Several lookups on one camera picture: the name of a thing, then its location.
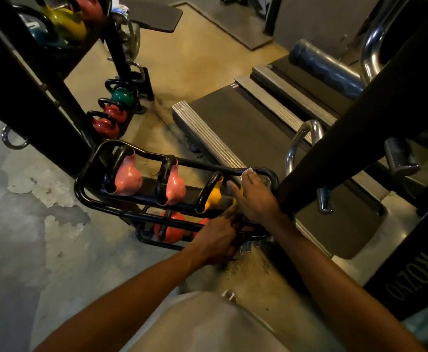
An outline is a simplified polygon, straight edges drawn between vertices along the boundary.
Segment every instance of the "stained floor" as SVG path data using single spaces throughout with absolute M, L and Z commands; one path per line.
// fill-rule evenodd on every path
M 158 113 L 169 121 L 173 103 L 195 100 L 286 51 L 269 44 L 249 52 L 189 7 L 183 11 L 173 34 L 142 32 L 137 60 L 149 68 L 157 100 L 146 104 L 146 114 L 135 116 L 124 139 L 153 152 L 204 160 Z M 96 100 L 107 95 L 104 80 L 116 74 L 106 56 L 96 44 L 66 80 L 85 111 L 98 109 Z M 136 166 L 144 176 L 154 176 L 159 164 L 138 159 Z M 198 187 L 206 179 L 186 168 L 180 175 Z M 0 142 L 0 351 L 33 349 L 96 298 L 172 254 L 137 241 L 119 218 L 82 206 L 72 180 L 34 148 L 11 151 Z M 308 301 L 259 250 L 224 271 L 205 267 L 181 288 L 233 289 L 239 303 L 264 319 L 291 350 L 342 350 Z

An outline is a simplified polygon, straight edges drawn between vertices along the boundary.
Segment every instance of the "gray wall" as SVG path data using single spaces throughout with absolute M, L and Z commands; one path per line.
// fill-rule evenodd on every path
M 273 38 L 289 51 L 305 38 L 338 58 L 378 1 L 282 0 Z

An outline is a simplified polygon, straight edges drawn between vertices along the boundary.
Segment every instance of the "forearm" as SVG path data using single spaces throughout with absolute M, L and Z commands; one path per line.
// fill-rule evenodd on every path
M 70 318 L 35 352 L 120 350 L 170 291 L 201 265 L 184 249 L 151 266 Z
M 349 351 L 423 351 L 415 337 L 291 223 L 269 228 Z

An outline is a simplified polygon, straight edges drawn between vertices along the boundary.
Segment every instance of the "treadmill belt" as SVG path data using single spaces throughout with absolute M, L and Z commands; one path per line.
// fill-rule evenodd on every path
M 352 100 L 289 63 L 288 56 L 275 60 L 271 65 L 273 72 L 336 118 L 340 118 L 352 104 Z
M 295 133 L 243 88 L 229 85 L 189 105 L 246 166 L 267 167 L 284 179 Z M 309 149 L 300 144 L 297 162 Z M 332 215 L 319 214 L 313 202 L 296 217 L 331 254 L 350 259 L 374 236 L 382 207 L 352 181 L 333 190 L 332 204 Z

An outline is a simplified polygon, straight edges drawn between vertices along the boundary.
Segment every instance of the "metal hook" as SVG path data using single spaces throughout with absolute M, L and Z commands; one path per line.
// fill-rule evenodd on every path
M 19 150 L 19 149 L 23 149 L 25 147 L 27 147 L 29 145 L 28 139 L 25 137 L 22 137 L 24 139 L 24 143 L 23 144 L 19 144 L 19 145 L 14 145 L 10 142 L 8 136 L 10 133 L 11 128 L 9 126 L 5 126 L 2 129 L 2 142 L 4 145 L 6 145 L 6 147 L 10 148 L 10 149 L 15 149 L 15 150 Z

